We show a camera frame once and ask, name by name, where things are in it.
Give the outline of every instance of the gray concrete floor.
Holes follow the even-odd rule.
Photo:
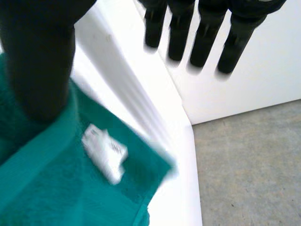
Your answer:
[[[204,226],[301,226],[301,100],[193,129]]]

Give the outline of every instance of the teal towel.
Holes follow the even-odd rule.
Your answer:
[[[148,225],[147,206],[171,169],[169,161],[74,83],[68,105],[55,122],[45,126],[29,121],[11,105],[4,60],[2,55],[0,119],[16,112],[19,129],[0,121],[0,156],[6,153],[0,163],[0,226]],[[83,149],[81,138],[91,123],[128,148],[125,174],[115,186]]]

